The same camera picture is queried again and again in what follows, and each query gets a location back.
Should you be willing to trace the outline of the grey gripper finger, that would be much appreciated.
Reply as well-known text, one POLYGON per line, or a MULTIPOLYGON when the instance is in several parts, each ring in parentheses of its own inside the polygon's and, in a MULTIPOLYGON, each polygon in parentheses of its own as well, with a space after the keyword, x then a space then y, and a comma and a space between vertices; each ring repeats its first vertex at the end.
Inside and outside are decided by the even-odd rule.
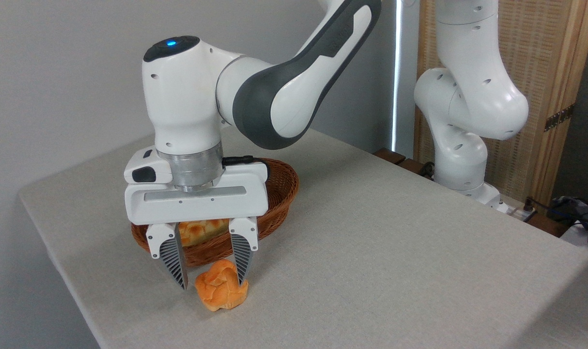
POLYGON ((256 217, 237 217, 230 220, 229 232, 234 254, 238 283, 243 285, 258 250, 258 228, 256 217))
POLYGON ((188 275, 179 223, 151 224, 146 238, 152 258, 161 260, 170 276, 183 290, 188 288, 188 275))

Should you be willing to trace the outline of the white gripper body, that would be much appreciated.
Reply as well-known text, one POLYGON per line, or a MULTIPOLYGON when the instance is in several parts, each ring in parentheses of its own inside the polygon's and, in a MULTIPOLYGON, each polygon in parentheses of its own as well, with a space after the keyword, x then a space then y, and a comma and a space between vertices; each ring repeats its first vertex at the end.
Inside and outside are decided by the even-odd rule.
POLYGON ((167 161, 147 147, 132 155, 124 177, 126 214, 135 225, 262 216, 269 208, 263 162, 226 166, 216 185, 184 192, 173 186, 167 161))

